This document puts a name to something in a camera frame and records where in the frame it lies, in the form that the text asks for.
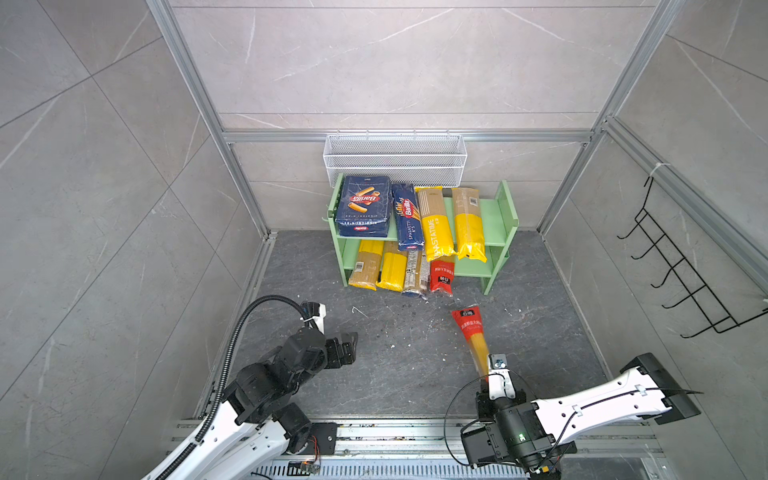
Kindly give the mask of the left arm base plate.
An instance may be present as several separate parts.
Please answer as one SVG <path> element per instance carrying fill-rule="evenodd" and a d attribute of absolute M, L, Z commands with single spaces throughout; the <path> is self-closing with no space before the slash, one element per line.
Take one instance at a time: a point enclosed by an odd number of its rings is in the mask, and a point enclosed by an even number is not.
<path fill-rule="evenodd" d="M 334 422 L 312 423 L 297 437 L 289 441 L 286 451 L 289 455 L 320 456 L 334 455 L 338 438 L 339 424 Z"/>

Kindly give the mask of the large yellow spaghetti bag front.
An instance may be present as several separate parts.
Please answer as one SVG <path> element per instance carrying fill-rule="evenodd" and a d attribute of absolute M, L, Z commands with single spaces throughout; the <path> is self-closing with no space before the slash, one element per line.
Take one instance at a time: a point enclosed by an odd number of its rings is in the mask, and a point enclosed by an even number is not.
<path fill-rule="evenodd" d="M 379 279 L 376 286 L 402 293 L 405 285 L 408 254 L 400 251 L 396 241 L 384 243 Z"/>

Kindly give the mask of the red spaghetti bag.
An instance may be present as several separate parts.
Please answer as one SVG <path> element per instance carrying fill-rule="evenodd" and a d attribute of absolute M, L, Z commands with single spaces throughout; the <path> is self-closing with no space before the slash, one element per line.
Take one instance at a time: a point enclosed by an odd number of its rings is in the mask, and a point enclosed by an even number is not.
<path fill-rule="evenodd" d="M 440 257 L 430 263 L 429 289 L 432 293 L 441 292 L 453 296 L 455 279 L 455 258 Z"/>
<path fill-rule="evenodd" d="M 452 311 L 452 318 L 461 330 L 481 376 L 489 373 L 490 355 L 485 338 L 483 319 L 477 305 Z"/>

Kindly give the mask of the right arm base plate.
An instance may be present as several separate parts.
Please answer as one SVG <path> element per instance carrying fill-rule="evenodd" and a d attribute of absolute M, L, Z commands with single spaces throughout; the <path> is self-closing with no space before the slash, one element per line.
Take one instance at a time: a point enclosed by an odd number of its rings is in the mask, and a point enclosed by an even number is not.
<path fill-rule="evenodd" d="M 543 433 L 540 427 L 526 425 L 518 417 L 497 419 L 486 425 L 489 443 L 498 460 L 511 461 L 531 455 L 565 455 L 578 452 L 574 442 L 554 447 L 555 437 Z"/>

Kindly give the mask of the clear white-label spaghetti bag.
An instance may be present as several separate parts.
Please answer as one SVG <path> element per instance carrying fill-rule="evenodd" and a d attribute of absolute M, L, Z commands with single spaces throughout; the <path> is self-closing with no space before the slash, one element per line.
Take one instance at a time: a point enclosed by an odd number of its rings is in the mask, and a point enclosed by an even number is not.
<path fill-rule="evenodd" d="M 429 291 L 430 264 L 423 251 L 407 252 L 407 263 L 402 293 L 425 299 Z"/>

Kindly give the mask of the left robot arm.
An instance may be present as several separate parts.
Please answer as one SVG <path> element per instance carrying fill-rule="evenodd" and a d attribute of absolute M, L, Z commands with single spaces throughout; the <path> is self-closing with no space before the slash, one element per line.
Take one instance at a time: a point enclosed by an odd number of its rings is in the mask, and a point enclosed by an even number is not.
<path fill-rule="evenodd" d="M 145 477 L 239 479 L 283 454 L 318 450 L 312 422 L 291 398 L 321 371 L 353 364 L 357 344 L 357 333 L 328 338 L 313 323 L 300 328 L 240 370 L 216 408 Z"/>

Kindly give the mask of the yellow spaghetti bag with lettering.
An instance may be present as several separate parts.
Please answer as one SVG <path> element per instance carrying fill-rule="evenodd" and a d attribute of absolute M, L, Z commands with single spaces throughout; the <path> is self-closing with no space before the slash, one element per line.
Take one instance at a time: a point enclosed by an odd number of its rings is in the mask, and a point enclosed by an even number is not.
<path fill-rule="evenodd" d="M 425 252 L 429 262 L 455 254 L 454 241 L 441 188 L 416 189 Z"/>

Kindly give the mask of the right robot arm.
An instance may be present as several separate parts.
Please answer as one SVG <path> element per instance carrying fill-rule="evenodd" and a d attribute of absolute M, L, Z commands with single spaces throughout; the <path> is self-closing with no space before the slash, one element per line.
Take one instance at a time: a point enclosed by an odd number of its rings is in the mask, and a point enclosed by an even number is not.
<path fill-rule="evenodd" d="M 491 355 L 479 380 L 477 418 L 460 430 L 470 468 L 507 465 L 531 479 L 559 479 L 560 461 L 577 452 L 576 439 L 598 427 L 651 419 L 659 425 L 701 414 L 683 388 L 651 353 L 632 359 L 618 377 L 558 398 L 529 400 L 517 391 L 506 357 Z"/>

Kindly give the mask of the blue Barilla spaghetti box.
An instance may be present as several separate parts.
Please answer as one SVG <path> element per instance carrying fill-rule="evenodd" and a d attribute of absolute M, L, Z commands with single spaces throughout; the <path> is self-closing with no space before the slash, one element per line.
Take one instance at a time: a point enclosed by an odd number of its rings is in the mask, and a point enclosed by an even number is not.
<path fill-rule="evenodd" d="M 392 199 L 398 249 L 421 251 L 425 245 L 425 237 L 414 186 L 404 183 L 393 184 Z"/>

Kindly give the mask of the green wooden two-tier shelf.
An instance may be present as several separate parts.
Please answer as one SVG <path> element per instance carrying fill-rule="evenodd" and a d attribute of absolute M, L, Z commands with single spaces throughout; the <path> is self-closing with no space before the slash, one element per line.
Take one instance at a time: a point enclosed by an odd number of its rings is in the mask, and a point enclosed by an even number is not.
<path fill-rule="evenodd" d="M 338 233 L 335 224 L 339 210 L 343 179 L 336 182 L 327 208 L 327 217 L 336 260 L 341 274 L 341 283 L 348 286 L 357 260 L 359 243 L 365 237 L 343 236 Z M 519 218 L 506 180 L 498 183 L 495 196 L 481 196 L 479 199 L 481 218 L 484 229 L 486 262 L 470 259 L 458 259 L 455 265 L 457 277 L 478 278 L 483 294 L 488 296 L 494 282 L 510 258 L 509 249 L 519 227 Z"/>

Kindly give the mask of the blue Barilla rigatoni box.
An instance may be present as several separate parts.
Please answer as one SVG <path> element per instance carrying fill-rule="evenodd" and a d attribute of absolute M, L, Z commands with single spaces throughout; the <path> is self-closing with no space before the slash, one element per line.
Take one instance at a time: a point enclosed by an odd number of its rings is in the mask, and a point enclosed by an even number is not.
<path fill-rule="evenodd" d="M 346 176 L 335 214 L 343 237 L 386 237 L 389 231 L 391 181 L 387 176 Z"/>

